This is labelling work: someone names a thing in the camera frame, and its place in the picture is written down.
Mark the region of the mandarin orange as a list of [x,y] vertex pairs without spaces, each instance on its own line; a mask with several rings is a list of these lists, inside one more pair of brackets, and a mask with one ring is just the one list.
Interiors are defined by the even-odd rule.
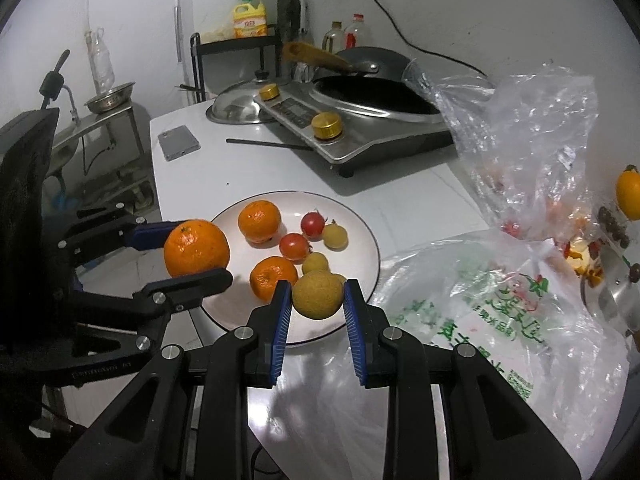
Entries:
[[269,304],[278,281],[294,285],[298,280],[297,269],[291,261],[279,256],[271,256],[259,261],[250,272],[250,288],[254,295]]
[[224,232],[210,221],[188,220],[173,229],[165,240],[163,256],[172,278],[225,269],[231,252]]
[[238,228],[252,244],[264,244],[276,236],[282,218],[280,209],[269,200],[254,200],[238,215]]

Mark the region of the red cherry tomato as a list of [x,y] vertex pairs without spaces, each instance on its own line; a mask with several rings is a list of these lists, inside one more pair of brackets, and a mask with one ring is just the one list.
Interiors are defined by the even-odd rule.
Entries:
[[288,233],[281,237],[279,250],[288,261],[302,263],[310,254],[310,245],[302,234]]
[[300,230],[308,240],[320,240],[325,226],[326,218],[318,211],[309,211],[300,220]]

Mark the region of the black chopstick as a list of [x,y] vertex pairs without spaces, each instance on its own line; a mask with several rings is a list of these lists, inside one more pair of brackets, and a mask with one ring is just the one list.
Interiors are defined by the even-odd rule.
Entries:
[[314,151],[313,148],[310,148],[309,146],[306,146],[306,145],[299,145],[299,144],[293,144],[293,143],[279,143],[279,142],[270,142],[270,141],[261,141],[261,140],[227,138],[226,143],[235,144],[235,145],[263,146],[264,148],[285,148],[286,150],[292,150],[292,151],[305,151],[305,152]]

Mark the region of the flat printed plastic bag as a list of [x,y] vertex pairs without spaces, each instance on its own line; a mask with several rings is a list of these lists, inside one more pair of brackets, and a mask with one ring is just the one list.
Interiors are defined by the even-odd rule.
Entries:
[[382,264],[388,385],[363,387],[346,326],[291,349],[250,428],[292,479],[587,479],[628,375],[559,249],[496,230]]

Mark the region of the steel pot lid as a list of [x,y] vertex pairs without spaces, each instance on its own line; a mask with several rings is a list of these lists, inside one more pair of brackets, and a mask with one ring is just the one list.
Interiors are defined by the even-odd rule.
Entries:
[[268,124],[272,118],[264,113],[255,101],[259,90],[268,84],[268,70],[256,70],[254,77],[232,84],[219,93],[207,107],[206,118],[210,122],[226,125]]

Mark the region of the silver induction cooker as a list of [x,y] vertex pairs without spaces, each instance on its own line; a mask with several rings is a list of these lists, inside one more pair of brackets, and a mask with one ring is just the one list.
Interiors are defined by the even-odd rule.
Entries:
[[439,110],[399,81],[326,76],[272,84],[255,101],[343,177],[452,144]]

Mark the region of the chrome sink faucet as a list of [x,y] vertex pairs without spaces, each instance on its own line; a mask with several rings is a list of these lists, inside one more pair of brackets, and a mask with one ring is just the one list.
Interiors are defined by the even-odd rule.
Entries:
[[62,67],[69,56],[70,49],[64,50],[58,58],[58,62],[56,62],[54,69],[50,70],[50,72],[47,72],[47,75],[44,76],[42,84],[40,84],[39,88],[40,96],[42,96],[40,108],[42,110],[45,110],[51,102],[58,99],[61,91],[65,90],[68,95],[68,99],[70,100],[70,114],[72,115],[72,122],[75,126],[79,126],[80,117],[78,114],[77,106],[75,104],[73,92],[65,83],[65,79],[61,74]]

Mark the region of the black metal shelf rack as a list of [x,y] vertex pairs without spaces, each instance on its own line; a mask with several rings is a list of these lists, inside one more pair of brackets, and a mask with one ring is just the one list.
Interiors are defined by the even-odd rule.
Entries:
[[207,101],[212,94],[209,89],[224,88],[237,79],[254,77],[257,70],[262,75],[282,75],[282,37],[276,24],[267,25],[267,35],[259,37],[206,40],[199,32],[189,39],[193,82],[189,90],[195,102]]

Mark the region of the orange peel scraps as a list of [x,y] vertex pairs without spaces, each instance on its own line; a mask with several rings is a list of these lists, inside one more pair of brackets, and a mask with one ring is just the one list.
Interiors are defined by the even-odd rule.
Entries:
[[584,278],[591,288],[596,288],[604,280],[604,270],[600,260],[602,244],[595,240],[587,242],[575,237],[564,245],[563,257],[574,272]]

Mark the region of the yellow detergent jug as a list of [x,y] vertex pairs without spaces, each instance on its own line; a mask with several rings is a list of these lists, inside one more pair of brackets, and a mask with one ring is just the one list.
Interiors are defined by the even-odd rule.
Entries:
[[232,22],[235,39],[268,35],[267,12],[262,0],[242,0],[232,10]]

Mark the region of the crumpled clear plastic bag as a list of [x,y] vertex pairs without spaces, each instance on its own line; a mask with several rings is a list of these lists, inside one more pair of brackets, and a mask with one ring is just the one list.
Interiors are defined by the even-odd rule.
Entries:
[[520,240],[564,245],[597,231],[586,176],[599,115],[593,76],[544,64],[498,84],[410,62],[402,81],[434,105],[488,224]]

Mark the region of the black umbrella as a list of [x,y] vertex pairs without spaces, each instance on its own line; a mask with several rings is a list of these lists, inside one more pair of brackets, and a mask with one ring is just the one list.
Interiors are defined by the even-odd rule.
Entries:
[[290,19],[291,25],[290,40],[303,40],[307,32],[306,0],[290,0],[288,4],[288,18]]

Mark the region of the dark grapes bowl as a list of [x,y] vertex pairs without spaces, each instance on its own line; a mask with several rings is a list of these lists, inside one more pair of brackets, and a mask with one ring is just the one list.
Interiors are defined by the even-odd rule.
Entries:
[[608,209],[601,206],[598,210],[598,221],[605,234],[619,247],[627,249],[630,245],[630,238],[626,233],[626,228],[617,221],[616,217]]

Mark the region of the red cap sauce bottle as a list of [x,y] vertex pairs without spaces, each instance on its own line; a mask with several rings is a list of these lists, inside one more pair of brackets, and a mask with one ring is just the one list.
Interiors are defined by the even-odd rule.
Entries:
[[345,28],[345,48],[371,47],[372,37],[362,14],[354,14],[352,22]]

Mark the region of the large orange on stand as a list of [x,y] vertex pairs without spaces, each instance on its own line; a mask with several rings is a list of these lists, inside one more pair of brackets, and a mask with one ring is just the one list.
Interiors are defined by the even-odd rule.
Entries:
[[640,174],[634,165],[628,165],[618,176],[616,202],[620,211],[630,220],[640,220]]

